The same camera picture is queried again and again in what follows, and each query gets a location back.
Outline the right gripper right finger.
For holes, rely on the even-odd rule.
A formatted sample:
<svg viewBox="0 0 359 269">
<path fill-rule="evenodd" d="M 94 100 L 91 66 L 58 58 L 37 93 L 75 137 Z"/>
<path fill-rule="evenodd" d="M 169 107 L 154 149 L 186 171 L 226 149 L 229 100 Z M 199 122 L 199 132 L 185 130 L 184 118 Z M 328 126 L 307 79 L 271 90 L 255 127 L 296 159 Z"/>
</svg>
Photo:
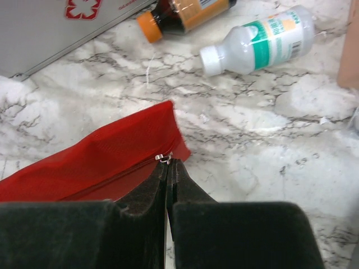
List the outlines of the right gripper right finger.
<svg viewBox="0 0 359 269">
<path fill-rule="evenodd" d="M 217 202 L 183 162 L 168 169 L 177 268 L 323 268 L 304 211 L 291 202 Z"/>
</svg>

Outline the red first aid pouch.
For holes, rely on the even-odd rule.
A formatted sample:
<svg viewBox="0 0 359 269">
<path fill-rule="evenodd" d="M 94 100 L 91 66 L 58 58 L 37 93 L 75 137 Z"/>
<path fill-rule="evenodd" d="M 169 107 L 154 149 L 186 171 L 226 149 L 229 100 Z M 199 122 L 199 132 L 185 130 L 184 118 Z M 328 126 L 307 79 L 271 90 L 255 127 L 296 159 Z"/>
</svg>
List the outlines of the red first aid pouch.
<svg viewBox="0 0 359 269">
<path fill-rule="evenodd" d="M 158 162 L 190 151 L 165 101 L 103 126 L 77 144 L 1 181 L 1 201 L 118 200 Z"/>
</svg>

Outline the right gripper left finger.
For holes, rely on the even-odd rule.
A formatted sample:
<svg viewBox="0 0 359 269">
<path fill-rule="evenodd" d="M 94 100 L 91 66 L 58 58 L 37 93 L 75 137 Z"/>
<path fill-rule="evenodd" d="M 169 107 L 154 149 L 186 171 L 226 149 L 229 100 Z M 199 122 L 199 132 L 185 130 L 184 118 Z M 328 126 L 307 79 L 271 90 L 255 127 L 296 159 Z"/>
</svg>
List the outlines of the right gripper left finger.
<svg viewBox="0 0 359 269">
<path fill-rule="evenodd" d="M 164 268 L 168 165 L 119 201 L 1 204 L 2 268 Z"/>
</svg>

